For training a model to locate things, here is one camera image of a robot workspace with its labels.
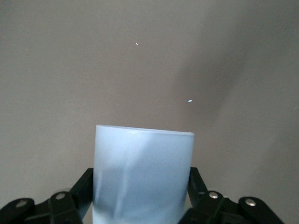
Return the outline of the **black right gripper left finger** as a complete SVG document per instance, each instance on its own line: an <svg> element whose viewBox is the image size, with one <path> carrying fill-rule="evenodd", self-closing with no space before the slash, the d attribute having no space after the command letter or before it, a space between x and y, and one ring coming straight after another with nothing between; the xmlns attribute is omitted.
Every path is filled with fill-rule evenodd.
<svg viewBox="0 0 299 224"><path fill-rule="evenodd" d="M2 224L81 224L93 201L93 168L73 187L36 204L32 198L15 199L0 209Z"/></svg>

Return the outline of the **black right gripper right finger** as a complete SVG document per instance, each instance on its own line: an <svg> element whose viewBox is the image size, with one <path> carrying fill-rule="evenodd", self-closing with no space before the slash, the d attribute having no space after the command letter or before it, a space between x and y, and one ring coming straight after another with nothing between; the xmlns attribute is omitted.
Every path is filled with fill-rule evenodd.
<svg viewBox="0 0 299 224"><path fill-rule="evenodd" d="M238 202L208 190L199 171L191 167L188 196L192 207L179 221L181 224L282 224L283 221L261 199L245 196Z"/></svg>

